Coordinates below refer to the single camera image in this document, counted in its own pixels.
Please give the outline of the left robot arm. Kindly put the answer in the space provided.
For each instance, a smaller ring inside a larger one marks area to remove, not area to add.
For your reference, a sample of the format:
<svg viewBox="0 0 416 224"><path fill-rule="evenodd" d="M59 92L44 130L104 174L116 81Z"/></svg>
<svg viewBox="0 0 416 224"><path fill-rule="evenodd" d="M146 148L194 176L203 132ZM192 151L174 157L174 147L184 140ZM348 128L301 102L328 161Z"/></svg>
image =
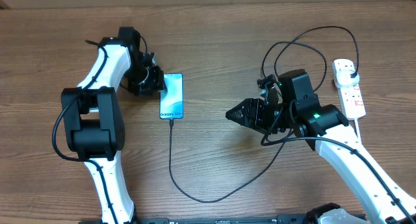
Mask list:
<svg viewBox="0 0 416 224"><path fill-rule="evenodd" d="M94 42L97 59L89 74L61 93L52 145L59 157L88 169L101 204L99 223L139 222L122 169L125 125L117 91L123 80L135 96L167 91L154 53L140 50L144 42L133 27L120 27L116 37Z"/></svg>

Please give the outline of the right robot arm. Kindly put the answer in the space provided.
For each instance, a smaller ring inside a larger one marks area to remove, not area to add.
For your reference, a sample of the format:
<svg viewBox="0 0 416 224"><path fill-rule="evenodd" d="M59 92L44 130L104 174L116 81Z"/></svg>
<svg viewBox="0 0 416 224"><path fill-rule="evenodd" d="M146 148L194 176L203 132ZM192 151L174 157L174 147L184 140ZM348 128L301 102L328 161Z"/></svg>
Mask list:
<svg viewBox="0 0 416 224"><path fill-rule="evenodd" d="M261 98L247 98L226 118L265 137L291 129L341 176L370 223L414 223L415 198L400 188L364 148L345 115L334 105L321 106L304 69L257 81Z"/></svg>

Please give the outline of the blue Galaxy S24+ smartphone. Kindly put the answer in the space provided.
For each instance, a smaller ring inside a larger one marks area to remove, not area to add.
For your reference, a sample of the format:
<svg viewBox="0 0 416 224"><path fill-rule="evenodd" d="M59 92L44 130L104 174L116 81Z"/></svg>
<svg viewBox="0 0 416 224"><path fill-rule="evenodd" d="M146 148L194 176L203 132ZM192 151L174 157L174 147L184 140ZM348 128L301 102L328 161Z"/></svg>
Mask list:
<svg viewBox="0 0 416 224"><path fill-rule="evenodd" d="M161 92L159 116L161 119L182 119L184 116L183 74L166 74L164 81L166 91Z"/></svg>

